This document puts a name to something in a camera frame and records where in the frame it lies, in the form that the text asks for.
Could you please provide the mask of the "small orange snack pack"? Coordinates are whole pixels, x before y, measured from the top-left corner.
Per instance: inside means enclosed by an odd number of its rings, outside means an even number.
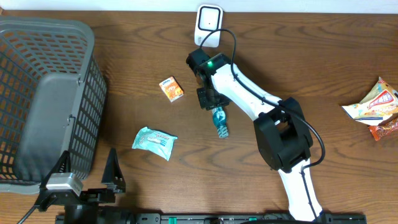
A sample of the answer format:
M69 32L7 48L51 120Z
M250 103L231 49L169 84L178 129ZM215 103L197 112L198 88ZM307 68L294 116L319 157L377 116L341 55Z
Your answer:
M165 79L159 83L159 86L171 103L181 98L184 94L183 89L174 77Z

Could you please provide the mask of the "light blue tissue pack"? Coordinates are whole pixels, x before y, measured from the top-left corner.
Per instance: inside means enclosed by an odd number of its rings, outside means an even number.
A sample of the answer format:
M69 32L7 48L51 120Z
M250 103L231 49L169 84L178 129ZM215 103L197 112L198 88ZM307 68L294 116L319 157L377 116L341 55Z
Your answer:
M177 136L144 127L136 134L132 148L150 151L169 161L177 139Z

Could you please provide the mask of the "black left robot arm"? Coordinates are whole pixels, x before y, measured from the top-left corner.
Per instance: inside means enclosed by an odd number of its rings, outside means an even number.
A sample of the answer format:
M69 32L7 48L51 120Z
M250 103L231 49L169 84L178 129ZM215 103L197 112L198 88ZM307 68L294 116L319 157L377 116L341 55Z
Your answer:
M117 194L126 191L117 152L109 152L101 183L105 188L83 190L83 183L72 172L71 155L63 151L57 163L41 182L33 209L45 212L52 205L64 208L62 223L135 223L129 210L110 207Z

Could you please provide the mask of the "blue mouthwash bottle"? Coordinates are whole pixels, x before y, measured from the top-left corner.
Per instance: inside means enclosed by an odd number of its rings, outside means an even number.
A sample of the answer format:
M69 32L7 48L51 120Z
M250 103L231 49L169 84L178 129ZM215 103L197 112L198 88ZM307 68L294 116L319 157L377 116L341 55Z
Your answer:
M226 113L222 107L217 107L211 110L213 124L216 127L219 138L224 139L229 136L228 127L226 125Z

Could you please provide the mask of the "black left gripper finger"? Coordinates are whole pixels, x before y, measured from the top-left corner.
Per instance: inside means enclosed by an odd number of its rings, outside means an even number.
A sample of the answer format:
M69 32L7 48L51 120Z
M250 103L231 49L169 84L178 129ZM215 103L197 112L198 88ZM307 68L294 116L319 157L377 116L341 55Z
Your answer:
M44 180L40 184L40 189L46 189L46 185L52 174L57 173L70 173L71 172L71 159L69 151L63 151L62 155L58 159L57 163L53 166L50 172L46 175Z
M126 192L126 182L119 166L115 148L111 148L109 152L101 183L114 193Z

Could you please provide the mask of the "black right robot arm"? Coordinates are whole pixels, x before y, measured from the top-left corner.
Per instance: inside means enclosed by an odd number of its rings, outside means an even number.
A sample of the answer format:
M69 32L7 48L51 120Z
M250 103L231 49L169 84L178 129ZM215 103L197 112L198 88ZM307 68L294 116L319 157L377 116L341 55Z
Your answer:
M276 170L295 220L320 219L322 207L313 188L309 168L312 137L298 101L282 100L253 83L225 54L210 57L201 48L188 54L187 65L200 84L198 100L204 110L234 103L253 121L259 153Z

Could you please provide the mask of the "red chocolate bar wrapper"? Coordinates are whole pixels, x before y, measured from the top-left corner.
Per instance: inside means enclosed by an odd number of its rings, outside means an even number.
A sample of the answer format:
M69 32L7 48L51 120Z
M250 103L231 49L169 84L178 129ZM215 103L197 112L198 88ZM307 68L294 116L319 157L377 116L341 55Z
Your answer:
M397 131L397 118L392 121L380 125L380 126L369 126L370 133L376 141L379 141L382 137L389 135L390 133Z

